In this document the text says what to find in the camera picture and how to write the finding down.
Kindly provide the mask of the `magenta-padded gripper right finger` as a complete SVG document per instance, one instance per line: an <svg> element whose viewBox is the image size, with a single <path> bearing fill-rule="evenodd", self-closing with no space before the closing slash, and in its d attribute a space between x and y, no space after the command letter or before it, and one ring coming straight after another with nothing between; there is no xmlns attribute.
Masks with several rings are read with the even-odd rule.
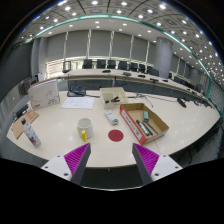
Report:
<svg viewBox="0 0 224 224"><path fill-rule="evenodd" d="M158 155L150 149L136 143L132 146L132 154L136 160L144 185L164 178L182 169L182 167L170 156Z"/></svg>

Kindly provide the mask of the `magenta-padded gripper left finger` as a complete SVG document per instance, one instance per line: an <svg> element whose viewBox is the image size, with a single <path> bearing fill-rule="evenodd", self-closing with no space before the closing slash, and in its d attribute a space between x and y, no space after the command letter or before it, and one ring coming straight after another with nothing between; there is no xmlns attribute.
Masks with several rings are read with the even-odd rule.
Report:
<svg viewBox="0 0 224 224"><path fill-rule="evenodd" d="M79 185L90 154L91 145L87 143L65 155L57 155L43 165L42 169Z"/></svg>

